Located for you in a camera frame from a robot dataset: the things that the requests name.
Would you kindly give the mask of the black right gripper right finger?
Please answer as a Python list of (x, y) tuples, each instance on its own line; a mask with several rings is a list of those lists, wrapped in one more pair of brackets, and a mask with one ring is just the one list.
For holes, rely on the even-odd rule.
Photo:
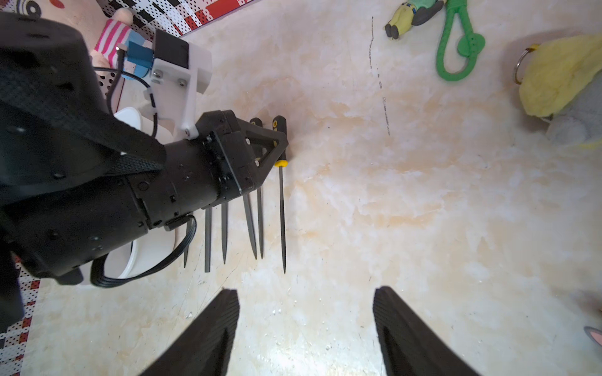
[(388, 375), (476, 375), (388, 286), (375, 291), (372, 311)]

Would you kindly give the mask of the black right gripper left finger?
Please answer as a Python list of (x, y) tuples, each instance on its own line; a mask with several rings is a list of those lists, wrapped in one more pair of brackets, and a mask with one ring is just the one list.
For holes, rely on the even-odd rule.
[(235, 290), (222, 290), (144, 375), (225, 375), (240, 305)]

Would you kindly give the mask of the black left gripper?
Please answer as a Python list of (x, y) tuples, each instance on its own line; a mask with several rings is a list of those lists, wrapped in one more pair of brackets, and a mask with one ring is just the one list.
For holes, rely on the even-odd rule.
[(37, 278), (105, 282), (119, 236), (173, 230), (288, 166), (288, 122), (210, 111), (199, 137), (160, 144), (103, 111), (9, 112), (9, 260)]

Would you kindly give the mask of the black yellow file tool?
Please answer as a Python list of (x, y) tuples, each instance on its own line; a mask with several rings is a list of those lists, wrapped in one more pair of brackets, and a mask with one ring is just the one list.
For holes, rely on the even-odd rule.
[(228, 243), (228, 203), (221, 205), (221, 245), (223, 261), (227, 261), (227, 243)]

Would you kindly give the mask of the white plastic storage box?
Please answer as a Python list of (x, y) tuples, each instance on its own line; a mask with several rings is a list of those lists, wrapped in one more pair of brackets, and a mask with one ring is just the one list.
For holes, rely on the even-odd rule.
[[(143, 117), (138, 109), (124, 107), (118, 110), (114, 116), (147, 135), (152, 134), (153, 123)], [(158, 127), (155, 136), (160, 144), (166, 145), (173, 141), (173, 136), (166, 128)], [(115, 279), (126, 279), (136, 277), (152, 267), (158, 265), (176, 246), (177, 232), (164, 230), (162, 227), (148, 230), (146, 233), (134, 233), (134, 235), (119, 236), (118, 247), (107, 254), (103, 274)], [(92, 288), (91, 269), (92, 261), (81, 266), (84, 277), (81, 286)]]

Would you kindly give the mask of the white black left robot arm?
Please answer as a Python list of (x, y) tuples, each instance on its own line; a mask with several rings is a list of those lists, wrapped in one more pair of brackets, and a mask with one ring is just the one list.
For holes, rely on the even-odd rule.
[(157, 265), (183, 255), (194, 213), (263, 185), (285, 156), (281, 127), (263, 128), (232, 111), (195, 114), (212, 75), (211, 54), (164, 31), (144, 81), (156, 119), (174, 140), (161, 144), (117, 119), (100, 91), (84, 38), (63, 23), (1, 15), (1, 323), (24, 317), (17, 266), (61, 285), (114, 288), (108, 254), (158, 227), (185, 238)]

